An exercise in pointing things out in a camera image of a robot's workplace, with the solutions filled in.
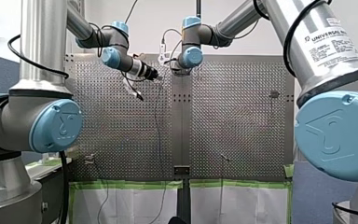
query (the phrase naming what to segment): blue cap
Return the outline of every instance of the blue cap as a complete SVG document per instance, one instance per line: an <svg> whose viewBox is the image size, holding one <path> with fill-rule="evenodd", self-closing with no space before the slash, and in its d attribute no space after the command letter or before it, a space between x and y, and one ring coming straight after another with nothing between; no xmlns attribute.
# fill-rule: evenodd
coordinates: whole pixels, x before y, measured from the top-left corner
<svg viewBox="0 0 358 224"><path fill-rule="evenodd" d="M80 108L72 100L62 99L40 112L30 131L30 147L35 152L59 152L71 146L83 124Z"/></svg>
<svg viewBox="0 0 358 224"><path fill-rule="evenodd" d="M120 66L120 53L115 48L109 47L103 50L103 63L111 68Z"/></svg>
<svg viewBox="0 0 358 224"><path fill-rule="evenodd" d="M358 182L358 92L330 91L311 98L296 116L295 136L316 168Z"/></svg>
<svg viewBox="0 0 358 224"><path fill-rule="evenodd" d="M186 68L200 65L203 60L202 50L197 47L190 47L183 52L183 64Z"/></svg>
<svg viewBox="0 0 358 224"><path fill-rule="evenodd" d="M195 25L199 25L199 24L201 24L201 19L200 18L195 17L195 16L189 16L189 17L186 17L183 20L182 27L183 27L183 29L185 29L185 28L195 26Z"/></svg>
<svg viewBox="0 0 358 224"><path fill-rule="evenodd" d="M112 22L112 26L118 28L120 31L124 32L127 36L129 36L129 26L123 21L114 21Z"/></svg>

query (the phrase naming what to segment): black cable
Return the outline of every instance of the black cable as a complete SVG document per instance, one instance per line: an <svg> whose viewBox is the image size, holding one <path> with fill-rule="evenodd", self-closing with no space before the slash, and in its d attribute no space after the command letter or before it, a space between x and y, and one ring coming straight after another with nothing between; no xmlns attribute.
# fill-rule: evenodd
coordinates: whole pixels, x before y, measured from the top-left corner
<svg viewBox="0 0 358 224"><path fill-rule="evenodd" d="M143 81L146 80L146 78L144 78L144 79L131 79L131 78L127 77L127 73L125 73L125 72L123 72L123 71L120 71L120 73L121 73L121 75L122 75L124 78L126 78L126 79L129 80L129 81L133 81L133 82L143 82Z"/></svg>
<svg viewBox="0 0 358 224"><path fill-rule="evenodd" d="M354 210L351 210L351 209L349 209L349 208L341 207L341 206L339 206L339 205L336 204L336 203L332 203L332 205L333 205L334 208L336 208L336 209L338 209L338 210L341 210L341 211L344 211L344 212L346 212L346 213L354 214L354 215L358 216L358 211L354 211Z"/></svg>
<svg viewBox="0 0 358 224"><path fill-rule="evenodd" d="M13 38L11 38L8 42L7 42L7 46L8 48L11 50L11 52L13 52L15 55L17 55L17 57L21 58L23 61L26 61L27 63L39 68L39 69L42 69L42 70L46 70L46 71L49 71L51 73L56 73L56 74L59 74L59 75L62 75L65 79L67 79L69 77L69 75L63 71L59 71L59 70L54 70L54 69L51 69L51 68L47 68L46 66L40 64L40 63L35 63L31 60L29 60L28 58L26 58L25 56L23 56L22 54L20 54L18 51L16 51L12 44L14 41L18 40L19 38L21 37L21 35L16 35L14 36Z"/></svg>
<svg viewBox="0 0 358 224"><path fill-rule="evenodd" d="M124 31L118 29L117 27L115 27L113 25L104 25L103 27L101 27L102 30L105 29L105 28L110 28L110 29L117 30L119 33L121 33L124 36L124 38L126 39L127 45L130 46L130 41L129 41L128 37L127 37L127 34L124 33Z"/></svg>
<svg viewBox="0 0 358 224"><path fill-rule="evenodd" d="M130 13L129 13L129 15L127 16L127 19L126 19L126 23L129 21L130 16L131 16L131 14L132 14L132 11L133 11L133 9L135 8L135 5L136 5L137 2L138 2L138 0L135 0L135 1L133 2L132 8L131 8L131 10L130 10Z"/></svg>
<svg viewBox="0 0 358 224"><path fill-rule="evenodd" d="M267 16L266 14L264 14L264 12L262 12L260 10L260 7L258 7L258 4L257 4L257 0L254 0L254 7L255 7L255 11L264 19L268 20L269 21L269 16Z"/></svg>
<svg viewBox="0 0 358 224"><path fill-rule="evenodd" d="M98 224L101 224L100 215L101 212L103 211L103 206L106 204L108 199L109 199L109 181L106 180L106 198L104 199L103 204L101 204L100 210L98 211L98 216L97 216Z"/></svg>
<svg viewBox="0 0 358 224"><path fill-rule="evenodd" d="M97 48L97 55L98 58L101 58L101 55L103 55L103 32L102 29L95 23L89 22L89 25L93 26L96 28L97 30L97 43L98 43L98 48Z"/></svg>
<svg viewBox="0 0 358 224"><path fill-rule="evenodd" d="M255 29L255 27L257 26L257 24L258 24L258 21L255 22L254 27L253 27L248 33L246 33L246 34L244 34L244 35L241 35L241 36L238 36L238 37L234 37L234 38L232 38L232 39L241 39L241 38L246 37L247 35L249 35L249 34Z"/></svg>
<svg viewBox="0 0 358 224"><path fill-rule="evenodd" d="M69 209L69 176L68 176L68 164L66 163L65 152L60 152L61 164L62 164L62 176L63 176L63 196L62 196L62 213L61 213L61 224L66 223Z"/></svg>
<svg viewBox="0 0 358 224"><path fill-rule="evenodd" d="M179 36L182 36L182 34L181 34L178 30L168 29L168 30L164 31L164 34L162 35L161 44L165 44L165 35L166 35L168 32L175 32L175 33L179 34Z"/></svg>
<svg viewBox="0 0 358 224"><path fill-rule="evenodd" d="M132 81L132 79L127 78L127 73L124 73L123 71L120 71L120 73L121 73L121 75L127 80L127 83L129 84L130 88L135 92L136 98L138 98L138 99L140 99L141 101L143 101L143 100L144 100L144 97L143 97L141 94L139 94L139 92L138 92L135 88L133 88L133 86L130 84L130 81Z"/></svg>
<svg viewBox="0 0 358 224"><path fill-rule="evenodd" d="M160 98L160 95L161 95L162 85L163 84L164 84L164 82L162 82L159 85L159 88L158 88L158 95L157 95L157 98L156 98L156 104L155 104L155 109L154 109L154 119L155 119L155 122L156 122L156 128L157 128L157 133L158 133L158 159L159 159L159 165L160 165L160 169L161 169L162 178L164 178L164 191L162 192L161 207L159 208L158 214L148 224L152 224L153 222L155 222L161 216L161 212L162 212L162 209L164 207L165 193L167 192L167 181L165 180L164 165L162 164L161 130L159 128L158 118L157 118L157 107L158 107L158 102L159 102L159 98Z"/></svg>

